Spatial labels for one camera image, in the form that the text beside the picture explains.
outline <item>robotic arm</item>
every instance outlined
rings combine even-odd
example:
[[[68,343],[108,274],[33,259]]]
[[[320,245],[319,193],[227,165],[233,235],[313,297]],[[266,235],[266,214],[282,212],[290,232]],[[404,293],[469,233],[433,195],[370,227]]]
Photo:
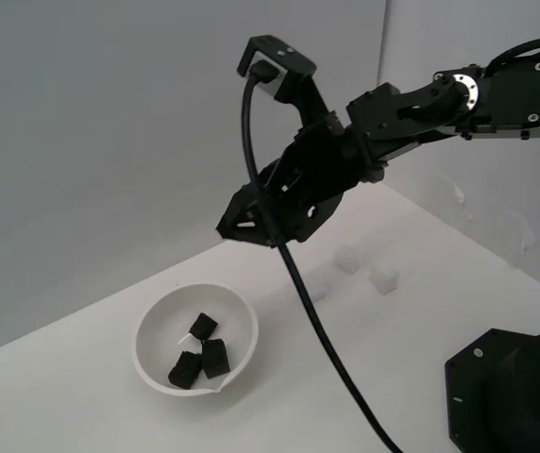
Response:
[[[282,156],[260,172],[286,241],[306,241],[335,212],[345,191],[383,180],[389,160],[423,143],[455,136],[540,138],[540,40],[504,52],[485,68],[437,72],[431,84],[414,92],[384,83],[348,104],[347,127],[327,109],[309,59],[273,36],[254,37],[239,75],[247,77],[262,60],[278,76],[259,87],[295,106],[302,122]],[[251,183],[233,195],[217,230],[225,239],[274,246]]]

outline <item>white wall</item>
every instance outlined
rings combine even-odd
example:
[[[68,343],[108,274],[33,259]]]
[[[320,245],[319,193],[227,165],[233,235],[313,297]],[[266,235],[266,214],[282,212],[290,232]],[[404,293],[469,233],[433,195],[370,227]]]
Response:
[[[384,0],[0,0],[0,345],[219,242],[245,182],[249,36],[317,61],[343,113],[376,85],[383,16]],[[265,164],[297,116],[255,104]]]
[[[380,80],[402,91],[540,38],[532,0],[391,0],[386,17]],[[540,281],[540,140],[425,145],[394,160],[386,183]],[[530,230],[534,245],[521,255]]]

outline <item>white table surface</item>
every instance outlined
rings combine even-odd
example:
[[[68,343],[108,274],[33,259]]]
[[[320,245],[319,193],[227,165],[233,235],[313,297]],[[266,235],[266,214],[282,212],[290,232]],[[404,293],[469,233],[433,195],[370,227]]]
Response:
[[[380,296],[332,269],[340,243],[389,260]],[[540,284],[382,185],[350,192],[292,247],[316,306],[364,396],[405,452],[456,452],[444,362],[490,327],[540,333]],[[179,284],[227,284],[253,303],[260,339],[220,394],[148,388],[129,343],[145,309]],[[0,348],[0,452],[383,452],[316,340],[278,253],[222,243]]]

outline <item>black cable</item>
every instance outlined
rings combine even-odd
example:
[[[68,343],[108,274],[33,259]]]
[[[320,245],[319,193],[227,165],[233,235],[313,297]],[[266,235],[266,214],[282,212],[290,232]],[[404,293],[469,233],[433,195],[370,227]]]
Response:
[[[249,178],[251,179],[251,183],[253,184],[253,187],[257,193],[258,206],[260,207],[263,221],[266,223],[266,226],[268,228],[270,239],[278,248],[282,259],[285,262],[285,266],[287,267],[289,275],[291,276],[291,279],[295,284],[297,293],[301,298],[301,303],[303,304],[304,309],[306,310],[306,313],[310,318],[310,322],[312,323],[312,327],[314,328],[314,331],[318,336],[318,340],[320,340],[320,343],[321,345],[323,345],[325,352],[327,352],[327,355],[329,356],[331,363],[335,367],[337,374],[342,379],[348,391],[354,398],[354,401],[356,401],[356,404],[358,404],[358,407],[363,412],[364,417],[366,417],[366,420],[375,430],[375,432],[380,437],[381,441],[385,444],[385,446],[392,453],[402,453],[402,450],[398,448],[398,446],[390,438],[387,432],[385,432],[385,429],[383,429],[379,420],[371,411],[371,408],[369,408],[368,404],[366,404],[366,401],[364,401],[364,398],[356,387],[356,384],[354,384],[354,382],[352,381],[352,378],[349,376],[349,373],[344,367],[344,364],[342,363],[341,359],[337,355],[337,352],[333,348],[333,345],[331,344],[330,339],[327,336],[327,332],[325,332],[325,329],[323,328],[323,325],[318,318],[316,309],[314,308],[310,296],[308,295],[306,285],[304,284],[303,279],[301,278],[301,275],[297,270],[297,266],[295,265],[293,257],[289,252],[289,248],[287,247],[280,228],[278,227],[278,223],[274,218],[274,214],[270,209],[268,200],[266,199],[262,181],[260,180],[260,177],[258,175],[258,169],[255,163],[255,158],[253,156],[253,146],[251,144],[251,98],[253,97],[253,91],[255,89],[255,86],[259,82],[260,80],[255,75],[250,75],[247,79],[245,91],[243,92],[243,106],[241,109],[241,131],[247,172],[249,173]]]

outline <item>black foam block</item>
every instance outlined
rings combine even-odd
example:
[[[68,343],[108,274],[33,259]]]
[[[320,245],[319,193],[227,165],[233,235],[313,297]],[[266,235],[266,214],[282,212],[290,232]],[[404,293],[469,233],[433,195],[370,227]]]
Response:
[[[188,390],[198,378],[202,364],[203,359],[200,354],[184,351],[167,377],[175,386]]]
[[[203,371],[209,379],[230,371],[224,340],[207,340],[203,343]]]
[[[193,336],[202,342],[208,340],[217,327],[217,323],[213,321],[207,314],[201,313],[194,321],[193,326],[190,329],[190,332]]]

